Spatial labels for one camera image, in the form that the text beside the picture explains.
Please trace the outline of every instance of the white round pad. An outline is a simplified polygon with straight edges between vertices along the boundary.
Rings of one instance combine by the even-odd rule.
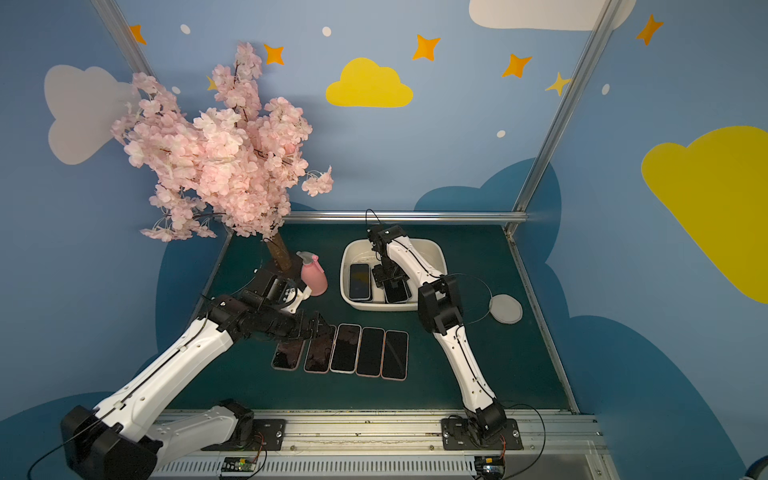
[[[491,298],[491,315],[500,323],[517,323],[523,317],[520,302],[502,293]]]

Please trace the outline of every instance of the yellow cloud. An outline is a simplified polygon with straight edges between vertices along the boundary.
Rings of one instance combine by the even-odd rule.
[[[368,58],[346,64],[341,79],[326,89],[328,103],[339,107],[405,107],[412,99],[413,91],[400,83],[394,69]]]
[[[768,132],[725,127],[655,147],[643,178],[741,293],[768,303]]]

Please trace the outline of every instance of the cable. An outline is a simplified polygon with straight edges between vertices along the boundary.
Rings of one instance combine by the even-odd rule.
[[[373,216],[376,217],[376,221],[379,222],[379,225],[382,224],[382,221],[379,220],[379,216],[376,215],[376,212],[373,211],[372,208],[366,208],[366,230],[368,230],[368,212],[371,212],[373,214]]]
[[[427,275],[429,275],[430,277],[432,277],[432,278],[434,278],[434,279],[436,279],[436,280],[439,280],[439,279],[440,279],[440,277],[439,277],[439,276],[434,276],[434,275],[432,275],[432,274],[429,272],[429,269],[428,269],[426,266],[424,266],[424,264],[423,264],[423,263],[421,263],[421,261],[419,261],[419,258],[416,256],[416,254],[415,254],[415,253],[413,253],[413,252],[411,251],[411,249],[409,249],[408,247],[406,247],[405,245],[403,245],[402,243],[400,243],[400,242],[399,242],[397,239],[395,239],[395,238],[393,238],[393,239],[392,239],[392,241],[393,241],[393,242],[395,242],[395,243],[397,243],[398,245],[400,245],[400,246],[401,246],[401,247],[403,247],[404,249],[406,249],[406,252],[410,253],[410,254],[411,254],[411,256],[413,257],[413,259],[414,259],[414,260],[416,260],[416,262],[418,262],[418,263],[419,263],[420,267],[424,269],[424,273],[426,273]]]
[[[760,473],[763,472],[765,468],[768,468],[768,455],[757,459],[746,471],[746,474],[744,475],[745,478],[753,478],[754,480],[757,480],[757,477],[760,476]]]
[[[488,286],[488,284],[487,284],[486,282],[484,282],[484,281],[482,280],[482,278],[480,278],[480,277],[478,277],[478,276],[470,275],[469,273],[449,273],[449,274],[448,274],[448,275],[446,275],[446,276],[454,276],[454,275],[464,275],[464,276],[470,276],[471,278],[474,278],[475,280],[477,280],[477,281],[479,281],[480,283],[482,283],[483,285],[485,285],[485,288],[487,288],[487,289],[488,289],[488,295],[490,295],[490,296],[491,296],[491,298],[493,298],[493,292],[491,291],[491,287],[490,287],[490,286]],[[491,300],[489,300],[489,301],[488,301],[488,311],[487,311],[487,312],[485,312],[485,315],[481,316],[481,317],[480,317],[480,318],[478,318],[477,320],[472,320],[471,322],[464,322],[464,324],[465,324],[465,325],[472,325],[473,323],[477,323],[477,322],[479,322],[480,320],[482,320],[482,319],[484,319],[485,317],[487,317],[487,316],[488,316],[490,313],[491,313]]]
[[[469,372],[472,374],[472,378],[473,378],[473,379],[475,379],[475,382],[476,382],[476,383],[478,384],[478,386],[480,387],[480,390],[482,390],[483,392],[485,392],[485,394],[486,394],[486,395],[487,395],[489,398],[491,398],[491,399],[494,399],[494,398],[496,398],[496,397],[494,397],[493,395],[491,395],[490,393],[488,393],[488,392],[487,392],[487,391],[486,391],[484,388],[482,388],[482,383],[480,383],[480,380],[478,379],[477,375],[475,375],[475,372],[474,372],[474,370],[472,370],[472,364],[469,362],[469,358],[467,357],[467,354],[466,354],[466,353],[464,353],[464,347],[462,347],[462,339],[460,339],[460,338],[458,337],[458,330],[457,330],[457,333],[456,333],[456,340],[458,340],[458,349],[462,351],[462,356],[464,356],[464,361],[465,361],[465,362],[467,362],[467,368],[469,368]]]
[[[46,453],[46,454],[45,454],[45,455],[43,455],[42,457],[40,457],[40,458],[38,458],[37,460],[35,460],[35,463],[33,463],[32,465],[30,465],[30,467],[29,467],[29,470],[27,470],[27,480],[32,480],[32,469],[33,469],[33,468],[34,468],[34,467],[35,467],[35,466],[36,466],[38,463],[42,462],[42,461],[43,461],[43,459],[45,459],[45,457],[49,456],[51,453],[55,452],[56,450],[59,450],[59,449],[60,449],[61,447],[63,447],[64,445],[67,445],[69,442],[71,442],[72,440],[76,439],[76,438],[77,438],[77,437],[79,437],[80,435],[82,435],[82,434],[86,433],[88,430],[90,430],[90,429],[94,428],[94,427],[95,427],[96,425],[98,425],[98,424],[99,424],[99,422],[100,422],[101,420],[103,420],[103,419],[104,419],[104,418],[105,418],[107,415],[109,415],[110,413],[114,412],[114,410],[115,410],[115,408],[113,407],[113,408],[112,408],[112,410],[110,410],[109,412],[105,413],[105,414],[104,414],[104,416],[103,416],[103,417],[101,417],[100,419],[97,419],[97,420],[96,420],[96,422],[93,422],[93,423],[91,423],[91,424],[90,424],[88,427],[86,427],[86,428],[82,429],[80,432],[78,432],[78,433],[76,433],[75,435],[73,435],[72,437],[70,437],[70,438],[69,438],[69,439],[68,439],[66,442],[62,443],[61,445],[59,445],[59,446],[58,446],[58,447],[56,447],[55,449],[52,449],[52,450],[50,450],[48,453]]]
[[[502,480],[507,480],[508,478],[516,477],[516,476],[520,475],[522,472],[525,472],[526,470],[528,470],[533,465],[536,465],[536,462],[538,462],[538,460],[541,458],[541,454],[544,453],[544,447],[547,445],[547,426],[544,424],[544,419],[541,417],[541,413],[539,413],[537,409],[533,408],[532,406],[530,406],[527,403],[515,403],[513,406],[509,407],[509,409],[513,409],[514,407],[517,407],[517,406],[528,407],[531,410],[533,410],[534,412],[536,412],[536,415],[538,415],[538,419],[541,421],[541,429],[544,432],[544,441],[541,444],[541,450],[538,451],[538,455],[536,455],[536,458],[534,459],[533,462],[531,462],[531,464],[529,466],[523,468],[519,472],[515,472],[515,473],[513,473],[511,475],[507,475],[507,476],[503,477]],[[504,462],[504,473],[505,474],[507,473],[507,462],[506,462],[506,460]]]
[[[261,470],[266,465],[266,457],[268,457],[268,453],[269,453],[269,450],[264,450],[264,462],[262,462],[262,464],[261,464],[261,466],[259,467],[258,470],[256,470],[254,473],[252,473],[250,477],[246,477],[245,480],[248,480],[248,478],[253,478],[253,477],[256,476],[257,473],[261,472]],[[259,461],[259,456],[258,455],[256,456],[256,461],[257,462]]]

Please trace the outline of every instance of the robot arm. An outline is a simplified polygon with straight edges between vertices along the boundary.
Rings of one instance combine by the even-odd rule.
[[[478,445],[497,439],[507,419],[467,341],[458,283],[430,265],[400,226],[370,227],[368,238],[382,259],[372,271],[376,285],[411,278],[420,286],[419,319],[448,357],[462,391],[472,438]]]
[[[141,480],[157,467],[203,447],[246,448],[253,413],[234,401],[152,428],[170,401],[210,362],[253,333],[309,339],[330,329],[315,312],[298,310],[311,289],[275,270],[256,271],[240,299],[222,295],[204,318],[126,386],[92,410],[72,409],[61,421],[70,468],[86,480]]]

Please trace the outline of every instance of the pink blossom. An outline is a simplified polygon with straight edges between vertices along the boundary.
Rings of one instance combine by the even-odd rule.
[[[135,74],[133,86],[148,98],[139,111],[114,122],[111,132],[124,145],[131,165],[147,165],[157,174],[150,203],[164,216],[141,232],[164,242],[215,237],[207,226],[211,206],[220,220],[239,235],[271,237],[290,213],[286,189],[306,176],[309,164],[300,148],[312,133],[303,110],[285,98],[264,106],[255,79],[261,58],[253,46],[240,43],[235,70],[216,66],[212,79],[216,99],[227,107],[209,108],[192,122],[181,113],[176,96],[146,74]],[[327,173],[310,175],[302,188],[315,196],[331,190]],[[195,190],[197,197],[185,196]]]
[[[326,173],[319,177],[310,177],[301,185],[301,189],[308,192],[310,197],[314,197],[317,194],[327,194],[332,188],[331,167],[328,167]]]

